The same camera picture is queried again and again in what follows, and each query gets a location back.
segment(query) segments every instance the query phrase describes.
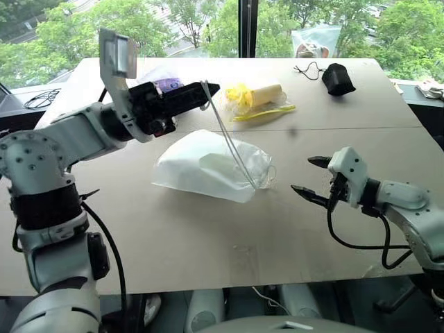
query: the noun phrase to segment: tabletop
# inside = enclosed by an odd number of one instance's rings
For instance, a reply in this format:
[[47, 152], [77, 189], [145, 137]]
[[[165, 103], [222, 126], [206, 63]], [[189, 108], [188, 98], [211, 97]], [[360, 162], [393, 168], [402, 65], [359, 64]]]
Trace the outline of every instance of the tabletop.
[[[319, 63], [325, 66], [329, 61]], [[301, 199], [289, 186], [304, 185], [326, 195], [329, 173], [309, 164], [307, 158], [331, 155], [344, 146], [353, 146], [367, 162], [370, 177], [420, 185], [444, 205], [444, 154], [379, 65], [367, 59], [335, 61], [348, 68], [357, 88], [339, 100], [327, 94], [322, 81], [308, 81], [292, 71], [296, 62], [301, 67], [308, 65], [305, 60], [143, 60], [150, 66], [176, 66], [185, 83], [208, 79], [222, 87], [238, 82], [240, 71], [247, 75], [273, 74], [297, 110], [273, 122], [231, 127], [235, 139], [270, 154], [277, 169], [273, 187], [257, 190], [248, 203], [151, 184], [156, 159], [172, 143], [195, 129], [218, 130], [213, 115], [207, 111], [184, 114], [175, 133], [147, 144], [129, 142], [123, 150], [73, 168], [79, 193], [101, 189], [88, 203], [108, 225], [119, 247], [129, 293], [420, 272], [412, 257], [397, 269], [385, 271], [380, 264], [380, 251], [350, 250], [337, 244], [328, 233], [325, 210]], [[98, 74], [96, 59], [82, 61], [41, 126], [62, 109], [66, 112], [68, 106], [79, 108], [95, 101], [103, 89]], [[31, 295], [35, 292], [23, 257], [10, 247], [15, 220], [9, 210], [6, 185], [0, 182], [0, 294]], [[91, 230], [98, 230], [93, 221], [91, 225]], [[381, 222], [345, 204], [338, 205], [334, 225], [349, 242], [383, 242]], [[392, 231], [392, 242], [404, 243], [394, 225]], [[108, 252], [111, 271], [97, 287], [99, 293], [118, 293], [117, 269], [109, 246]], [[393, 251], [390, 258], [399, 254]]]

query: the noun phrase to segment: black pouch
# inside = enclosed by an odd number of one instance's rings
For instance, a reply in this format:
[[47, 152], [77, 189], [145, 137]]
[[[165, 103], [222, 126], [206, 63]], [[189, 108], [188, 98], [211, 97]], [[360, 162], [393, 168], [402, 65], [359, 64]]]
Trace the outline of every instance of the black pouch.
[[356, 90], [348, 76], [347, 69], [340, 64], [331, 64], [322, 75], [322, 81], [328, 93], [333, 96], [342, 96]]

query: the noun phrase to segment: white cable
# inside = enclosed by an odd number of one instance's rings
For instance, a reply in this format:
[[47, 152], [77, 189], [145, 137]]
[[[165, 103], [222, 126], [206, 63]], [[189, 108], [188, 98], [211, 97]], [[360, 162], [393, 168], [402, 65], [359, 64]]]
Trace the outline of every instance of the white cable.
[[287, 308], [286, 308], [284, 305], [281, 305], [278, 301], [276, 301], [276, 300], [274, 300], [274, 299], [272, 299], [272, 298], [269, 298], [269, 297], [266, 297], [266, 296], [262, 295], [262, 294], [256, 289], [256, 287], [251, 287], [251, 288], [253, 288], [253, 290], [255, 291], [255, 293], [256, 293], [260, 298], [263, 298], [263, 299], [269, 301], [270, 303], [273, 303], [273, 304], [276, 305], [277, 307], [280, 307], [280, 308], [281, 308], [282, 310], [284, 310], [289, 316], [291, 316], [290, 311], [287, 310]]
[[250, 173], [248, 172], [248, 169], [246, 168], [245, 163], [242, 160], [242, 157], [240, 156], [239, 152], [237, 151], [236, 146], [234, 145], [233, 141], [231, 140], [230, 134], [228, 133], [225, 125], [222, 122], [221, 116], [217, 112], [216, 106], [214, 105], [211, 94], [210, 94], [210, 89], [208, 88], [208, 81], [207, 80], [205, 82], [201, 81], [200, 83], [202, 85], [202, 88], [203, 88], [205, 94], [207, 95], [207, 99], [208, 99], [210, 105], [212, 106], [214, 114], [216, 115], [216, 119], [219, 123], [219, 126], [221, 127], [223, 137], [225, 138], [225, 142], [227, 143], [227, 146], [230, 149], [231, 155], [233, 156], [237, 165], [239, 166], [239, 168], [241, 169], [245, 178], [247, 178], [247, 180], [249, 181], [249, 183], [251, 184], [253, 189], [257, 189], [255, 181], [253, 180]]

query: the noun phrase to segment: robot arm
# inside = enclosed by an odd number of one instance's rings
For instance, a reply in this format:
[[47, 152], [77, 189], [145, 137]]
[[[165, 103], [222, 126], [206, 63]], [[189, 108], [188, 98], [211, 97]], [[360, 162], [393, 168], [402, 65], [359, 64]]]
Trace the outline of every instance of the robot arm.
[[[176, 129], [174, 117], [208, 102], [200, 83], [162, 94], [153, 83], [128, 89], [135, 77], [134, 44], [102, 29], [101, 78], [114, 103], [93, 103], [48, 127], [0, 140], [0, 173], [11, 181], [29, 278], [39, 293], [11, 332], [97, 332], [101, 321], [96, 281], [110, 267], [99, 233], [86, 232], [87, 214], [67, 172], [72, 164], [147, 142]], [[208, 84], [211, 95], [219, 86]]]
[[369, 216], [386, 215], [404, 233], [419, 265], [429, 275], [434, 292], [444, 290], [444, 210], [434, 204], [429, 191], [419, 187], [369, 178], [367, 166], [351, 147], [332, 157], [311, 157], [309, 162], [333, 175], [330, 197], [317, 196], [304, 187], [292, 188], [303, 198], [331, 211], [339, 200], [361, 207]]

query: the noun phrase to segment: window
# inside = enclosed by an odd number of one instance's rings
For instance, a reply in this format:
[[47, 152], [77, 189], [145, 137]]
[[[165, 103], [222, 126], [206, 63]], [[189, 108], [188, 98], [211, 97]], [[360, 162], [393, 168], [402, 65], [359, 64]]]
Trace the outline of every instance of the window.
[[0, 83], [67, 80], [101, 26], [141, 57], [376, 58], [444, 83], [441, 0], [0, 0]]
[[139, 57], [237, 56], [237, 0], [0, 0], [0, 82], [67, 80], [99, 56], [100, 27], [133, 38]]
[[375, 58], [391, 78], [444, 83], [444, 3], [259, 0], [256, 56]]

